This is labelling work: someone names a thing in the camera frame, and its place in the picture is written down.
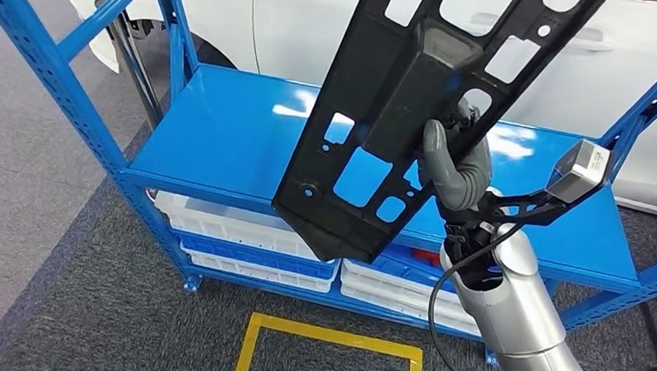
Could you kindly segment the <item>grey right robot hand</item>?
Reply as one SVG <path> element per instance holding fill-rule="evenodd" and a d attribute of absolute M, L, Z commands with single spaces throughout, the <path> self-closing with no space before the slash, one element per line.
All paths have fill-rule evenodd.
<path fill-rule="evenodd" d="M 450 128 L 438 119 L 423 128 L 422 153 L 418 160 L 418 177 L 422 186 L 434 186 L 435 196 L 450 211 L 476 208 L 491 186 L 493 169 L 488 140 L 483 138 L 460 163 L 454 163 L 448 148 L 448 133 L 473 125 L 480 116 L 477 107 L 465 98 L 449 114 Z"/>

